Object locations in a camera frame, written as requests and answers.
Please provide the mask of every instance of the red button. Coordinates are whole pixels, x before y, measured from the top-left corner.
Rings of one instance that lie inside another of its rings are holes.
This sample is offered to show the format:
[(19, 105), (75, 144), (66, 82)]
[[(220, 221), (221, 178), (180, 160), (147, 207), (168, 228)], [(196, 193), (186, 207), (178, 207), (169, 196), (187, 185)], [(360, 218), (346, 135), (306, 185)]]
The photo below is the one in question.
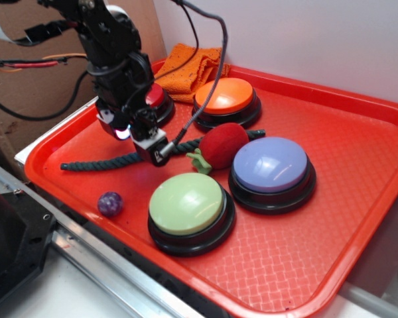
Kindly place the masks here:
[(164, 100), (164, 90), (156, 83), (153, 83), (152, 89), (146, 95), (146, 103), (151, 107), (158, 107)]

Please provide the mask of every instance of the orange tray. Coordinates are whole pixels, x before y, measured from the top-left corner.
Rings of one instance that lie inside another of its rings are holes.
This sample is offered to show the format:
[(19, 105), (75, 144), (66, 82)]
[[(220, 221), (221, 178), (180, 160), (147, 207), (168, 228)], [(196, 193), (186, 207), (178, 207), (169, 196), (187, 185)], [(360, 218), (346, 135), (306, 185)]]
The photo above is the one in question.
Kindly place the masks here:
[[(155, 65), (159, 68), (162, 62)], [(306, 317), (323, 308), (398, 194), (398, 104), (233, 66), (231, 77), (255, 88), (262, 117), (251, 129), (300, 144), (317, 172), (312, 199), (285, 215), (236, 205), (237, 222), (217, 249), (193, 258), (159, 251), (147, 230), (149, 198), (171, 176), (194, 171), (185, 156), (156, 168), (137, 163), (107, 172), (65, 172), (60, 164), (105, 160), (134, 151), (130, 140), (106, 134), (96, 110), (42, 141), (27, 160), (27, 176), (127, 246), (236, 317)], [(173, 139), (191, 114), (176, 104), (164, 127)], [(184, 140), (204, 133), (191, 127)], [(228, 191), (229, 169), (211, 176)], [(96, 208), (106, 191), (125, 207), (114, 218)]]

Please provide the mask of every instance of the red strawberry toy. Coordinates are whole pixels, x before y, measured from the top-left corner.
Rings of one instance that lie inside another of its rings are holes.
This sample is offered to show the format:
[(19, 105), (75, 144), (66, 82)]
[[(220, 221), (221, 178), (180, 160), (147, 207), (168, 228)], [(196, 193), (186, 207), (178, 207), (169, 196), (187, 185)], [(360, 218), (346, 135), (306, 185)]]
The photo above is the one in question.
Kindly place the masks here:
[(201, 174), (209, 174), (212, 169), (231, 166), (237, 151), (249, 142), (245, 129), (236, 123), (226, 123), (208, 131), (193, 154), (193, 166)]

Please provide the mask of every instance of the orange cloth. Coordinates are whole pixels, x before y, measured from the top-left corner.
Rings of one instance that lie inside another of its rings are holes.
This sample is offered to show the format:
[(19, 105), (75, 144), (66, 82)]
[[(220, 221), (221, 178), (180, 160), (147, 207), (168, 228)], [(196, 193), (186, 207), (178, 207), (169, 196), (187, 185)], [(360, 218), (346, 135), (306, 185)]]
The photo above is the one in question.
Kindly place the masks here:
[[(194, 48), (177, 44), (166, 58), (155, 77), (167, 73), (183, 64), (194, 53)], [(213, 80), (220, 64), (221, 48), (200, 48), (196, 55), (181, 69), (171, 72), (156, 82), (175, 100), (193, 103), (194, 94), (206, 82)], [(222, 77), (226, 77), (230, 65), (224, 64)]]

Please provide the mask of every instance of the light green button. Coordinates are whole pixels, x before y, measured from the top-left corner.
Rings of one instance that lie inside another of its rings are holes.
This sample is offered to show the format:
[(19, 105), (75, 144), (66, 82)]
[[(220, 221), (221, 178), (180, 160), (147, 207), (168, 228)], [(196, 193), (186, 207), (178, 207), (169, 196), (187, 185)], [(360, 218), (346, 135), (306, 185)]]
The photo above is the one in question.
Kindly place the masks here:
[(204, 174), (189, 173), (162, 183), (152, 195), (149, 213), (161, 231), (190, 235), (211, 225), (222, 206), (218, 182)]

